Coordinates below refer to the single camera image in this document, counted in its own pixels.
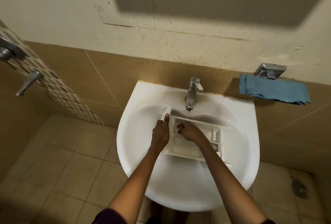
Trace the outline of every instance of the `person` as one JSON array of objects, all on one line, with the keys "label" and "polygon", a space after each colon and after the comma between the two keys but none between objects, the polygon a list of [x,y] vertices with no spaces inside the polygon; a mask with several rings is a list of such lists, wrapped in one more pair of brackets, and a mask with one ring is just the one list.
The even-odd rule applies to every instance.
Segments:
[{"label": "person", "polygon": [[[231,223],[274,223],[268,220],[267,216],[216,154],[208,139],[198,127],[190,122],[185,122],[180,123],[177,128],[179,134],[182,134],[186,140],[194,142],[201,150]],[[168,141],[169,114],[166,114],[164,121],[158,120],[156,122],[152,133],[151,146],[145,157],[116,194],[108,208],[102,210],[95,217],[92,224],[136,224],[154,164]],[[161,212],[158,206],[160,205],[155,202],[151,203],[151,218],[148,219],[146,224],[161,223],[159,219]],[[185,223],[187,215],[188,213],[186,216],[184,214],[181,223]]]}]

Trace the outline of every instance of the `faucet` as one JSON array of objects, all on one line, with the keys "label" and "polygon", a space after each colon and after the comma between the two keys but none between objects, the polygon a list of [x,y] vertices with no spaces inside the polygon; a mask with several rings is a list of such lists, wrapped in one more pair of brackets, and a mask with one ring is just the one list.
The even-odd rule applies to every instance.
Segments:
[{"label": "faucet", "polygon": [[44,75],[39,71],[33,71],[23,84],[23,86],[16,92],[16,96],[23,96],[25,90],[29,88],[32,84],[34,84],[37,80],[41,80],[44,78]]},{"label": "faucet", "polygon": [[197,100],[197,91],[202,91],[203,88],[200,84],[200,79],[197,77],[191,77],[190,87],[188,88],[186,101],[186,109],[192,111],[194,109],[195,102]]}]

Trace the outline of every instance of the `person's right hand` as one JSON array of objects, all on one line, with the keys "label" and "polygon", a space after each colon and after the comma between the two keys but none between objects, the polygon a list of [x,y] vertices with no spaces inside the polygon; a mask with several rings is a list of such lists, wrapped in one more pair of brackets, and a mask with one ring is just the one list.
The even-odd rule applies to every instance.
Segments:
[{"label": "person's right hand", "polygon": [[177,125],[178,133],[189,141],[196,143],[198,146],[203,143],[209,143],[202,131],[191,122],[184,122]]}]

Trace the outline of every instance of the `person's left hand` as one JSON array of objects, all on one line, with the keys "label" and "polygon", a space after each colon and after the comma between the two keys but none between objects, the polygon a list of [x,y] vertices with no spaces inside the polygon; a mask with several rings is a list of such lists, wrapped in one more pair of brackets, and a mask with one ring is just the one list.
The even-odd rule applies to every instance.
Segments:
[{"label": "person's left hand", "polygon": [[157,155],[169,142],[169,114],[167,113],[164,120],[158,120],[153,129],[151,148],[156,151]]}]

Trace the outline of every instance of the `mosaic tile strip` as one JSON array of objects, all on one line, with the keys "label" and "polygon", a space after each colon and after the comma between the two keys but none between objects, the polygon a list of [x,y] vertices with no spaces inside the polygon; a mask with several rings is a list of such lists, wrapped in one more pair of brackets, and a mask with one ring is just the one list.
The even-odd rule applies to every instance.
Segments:
[{"label": "mosaic tile strip", "polygon": [[80,99],[64,82],[49,69],[44,62],[28,47],[19,37],[11,30],[0,27],[0,34],[21,47],[28,55],[24,60],[10,59],[9,62],[17,69],[18,72],[28,76],[32,71],[39,71],[45,76],[42,81],[36,84],[54,99],[68,108],[81,120],[104,125],[104,122],[97,114],[91,110],[85,102]]}]

